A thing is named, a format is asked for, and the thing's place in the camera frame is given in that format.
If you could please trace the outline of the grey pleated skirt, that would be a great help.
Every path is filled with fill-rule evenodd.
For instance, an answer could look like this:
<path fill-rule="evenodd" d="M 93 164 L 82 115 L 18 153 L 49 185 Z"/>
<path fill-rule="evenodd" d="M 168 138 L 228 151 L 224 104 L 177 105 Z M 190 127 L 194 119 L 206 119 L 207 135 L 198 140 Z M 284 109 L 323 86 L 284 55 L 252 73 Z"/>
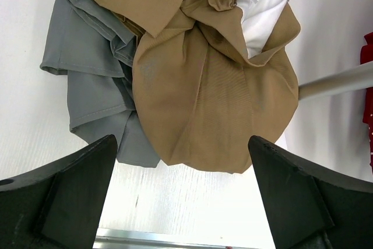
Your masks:
<path fill-rule="evenodd" d="M 119 162 L 155 168 L 133 100 L 135 51 L 135 35 L 94 0 L 55 0 L 40 67 L 68 78 L 71 133 L 87 143 L 114 135 Z"/>

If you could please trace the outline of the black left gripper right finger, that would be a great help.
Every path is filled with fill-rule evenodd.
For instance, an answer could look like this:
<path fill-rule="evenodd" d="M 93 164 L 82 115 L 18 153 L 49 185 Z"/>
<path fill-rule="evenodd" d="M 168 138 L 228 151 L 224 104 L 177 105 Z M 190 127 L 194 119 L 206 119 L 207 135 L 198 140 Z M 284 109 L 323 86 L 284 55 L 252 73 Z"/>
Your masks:
<path fill-rule="evenodd" d="M 276 248 L 372 248 L 372 183 L 259 136 L 248 150 Z"/>

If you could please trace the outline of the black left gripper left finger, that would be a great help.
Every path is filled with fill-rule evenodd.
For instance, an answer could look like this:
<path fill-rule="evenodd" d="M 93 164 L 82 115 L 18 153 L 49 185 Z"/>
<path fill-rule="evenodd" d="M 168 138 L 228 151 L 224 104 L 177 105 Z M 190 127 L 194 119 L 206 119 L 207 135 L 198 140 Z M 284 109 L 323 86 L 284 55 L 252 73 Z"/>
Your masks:
<path fill-rule="evenodd" d="M 116 154 L 107 135 L 1 180 L 1 248 L 92 248 Z"/>

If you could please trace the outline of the tan skirt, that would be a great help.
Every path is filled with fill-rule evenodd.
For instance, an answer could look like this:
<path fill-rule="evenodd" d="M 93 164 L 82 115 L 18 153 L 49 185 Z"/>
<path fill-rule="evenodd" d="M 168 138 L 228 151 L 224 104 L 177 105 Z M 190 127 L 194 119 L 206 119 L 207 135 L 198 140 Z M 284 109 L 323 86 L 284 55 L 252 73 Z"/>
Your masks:
<path fill-rule="evenodd" d="M 137 35 L 132 90 L 159 158 L 243 173 L 252 135 L 276 141 L 298 107 L 288 0 L 94 0 Z"/>

